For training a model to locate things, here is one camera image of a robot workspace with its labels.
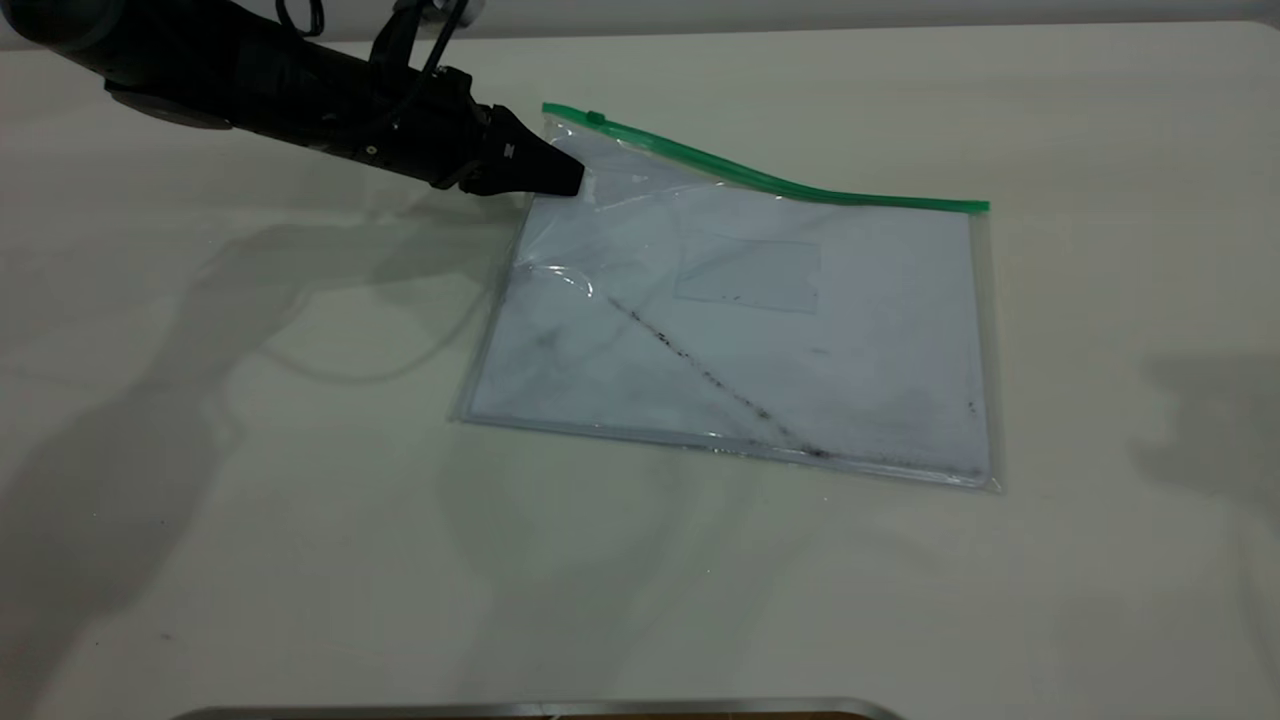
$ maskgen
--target metal frame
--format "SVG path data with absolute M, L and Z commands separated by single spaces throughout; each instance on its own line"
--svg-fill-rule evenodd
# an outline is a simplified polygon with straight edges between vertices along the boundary
M 870 720 L 904 720 L 892 710 L 856 698 L 699 700 L 609 702 L 513 702 L 506 705 L 436 705 L 378 707 L 215 707 L 174 720 L 392 720 L 431 717 L 550 717 L 575 715 L 673 715 L 724 712 L 846 712 Z

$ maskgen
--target clear plastic bag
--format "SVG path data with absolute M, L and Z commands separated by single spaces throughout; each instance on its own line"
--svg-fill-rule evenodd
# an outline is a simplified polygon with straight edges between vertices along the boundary
M 995 487 L 986 204 L 819 191 L 548 109 L 586 176 L 530 206 L 465 420 Z

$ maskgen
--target black cable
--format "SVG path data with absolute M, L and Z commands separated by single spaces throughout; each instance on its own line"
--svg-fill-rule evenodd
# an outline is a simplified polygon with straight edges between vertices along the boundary
M 280 24 L 300 37 L 319 37 L 324 32 L 324 0 L 311 0 L 311 29 L 302 32 L 289 15 L 285 0 L 275 0 L 275 17 Z
M 467 9 L 467 0 L 456 0 L 453 5 L 453 12 L 449 13 L 448 19 L 444 20 L 444 27 L 440 28 L 440 35 L 435 37 L 435 45 L 431 46 L 431 54 L 426 58 L 426 64 L 422 65 L 424 73 L 434 73 L 435 68 L 440 65 L 440 56 L 444 55 L 444 46 L 449 44 L 449 38 L 453 37 L 453 31 L 458 27 L 462 20 L 462 13 Z

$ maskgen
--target white table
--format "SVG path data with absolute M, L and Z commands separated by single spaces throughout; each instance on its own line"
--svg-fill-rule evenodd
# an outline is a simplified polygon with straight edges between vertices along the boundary
M 360 54 L 365 46 L 343 46 Z M 460 41 L 480 101 L 993 202 L 1004 496 L 451 421 L 521 210 L 0 55 L 0 716 L 1280 712 L 1280 33 Z

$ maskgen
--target white wall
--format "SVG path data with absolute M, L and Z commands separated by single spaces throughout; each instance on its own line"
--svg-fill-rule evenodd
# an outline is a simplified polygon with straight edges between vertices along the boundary
M 241 0 L 275 17 L 273 0 Z M 303 17 L 306 0 L 291 0 Z M 326 0 L 326 40 L 370 40 L 392 0 Z M 730 32 L 913 24 L 1249 19 L 1280 0 L 489 0 L 472 37 Z M 0 26 L 0 49 L 20 45 Z

